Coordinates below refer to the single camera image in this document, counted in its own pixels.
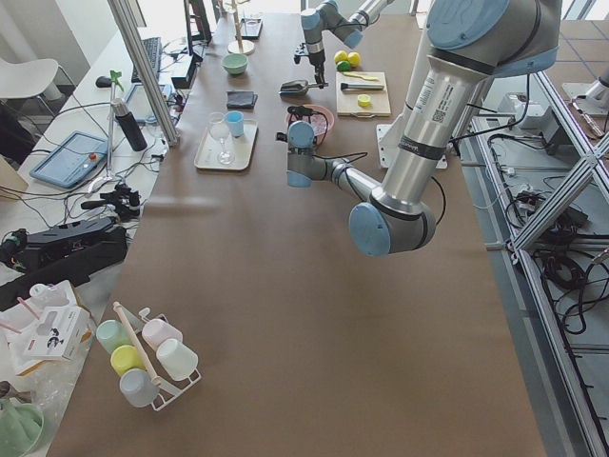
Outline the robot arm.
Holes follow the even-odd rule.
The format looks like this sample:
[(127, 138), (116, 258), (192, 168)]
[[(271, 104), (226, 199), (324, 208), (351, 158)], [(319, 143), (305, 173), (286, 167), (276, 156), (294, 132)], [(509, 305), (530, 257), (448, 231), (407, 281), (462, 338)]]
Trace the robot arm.
[(475, 88), (490, 78), (550, 68), (559, 47), (559, 1), (435, 1), (427, 14), (403, 113), (394, 121), (395, 151), (382, 182), (346, 158), (316, 156), (313, 128), (291, 124), (287, 183), (305, 188), (328, 180), (360, 203), (349, 232), (359, 251), (383, 256), (415, 250), (433, 237), (436, 219), (422, 194)]
[(362, 41), (363, 31), (374, 24), (381, 12), (392, 3), (392, 0), (364, 1), (348, 18), (340, 14), (336, 1), (323, 1), (315, 9), (303, 10), (300, 19), (304, 41), (294, 53), (294, 62), (299, 64), (301, 58), (306, 57), (314, 67), (316, 83), (324, 85), (323, 32), (330, 31), (353, 50)]

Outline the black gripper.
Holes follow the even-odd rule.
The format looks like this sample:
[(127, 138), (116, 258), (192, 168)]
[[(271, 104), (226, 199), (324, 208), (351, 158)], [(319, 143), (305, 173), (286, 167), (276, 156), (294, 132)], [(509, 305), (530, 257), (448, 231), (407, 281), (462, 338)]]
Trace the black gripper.
[(309, 61), (314, 67), (316, 76), (324, 75), (325, 53), (323, 50), (309, 53)]

